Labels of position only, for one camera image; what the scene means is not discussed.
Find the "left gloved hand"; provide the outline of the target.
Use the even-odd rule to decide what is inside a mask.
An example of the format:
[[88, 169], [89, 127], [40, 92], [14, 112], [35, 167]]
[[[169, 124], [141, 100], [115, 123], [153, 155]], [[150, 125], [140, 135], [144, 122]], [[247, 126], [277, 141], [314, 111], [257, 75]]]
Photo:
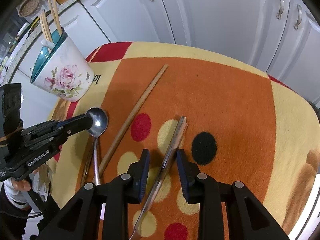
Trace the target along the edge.
[[38, 193], [47, 200], [52, 174], [51, 168], [47, 164], [43, 164], [33, 172], [34, 176], [31, 179], [31, 183], [25, 179], [22, 181], [16, 181], [9, 178], [3, 183], [5, 196], [13, 206], [19, 209], [23, 209], [28, 206], [27, 200], [23, 196], [22, 192], [33, 190], [35, 193]]

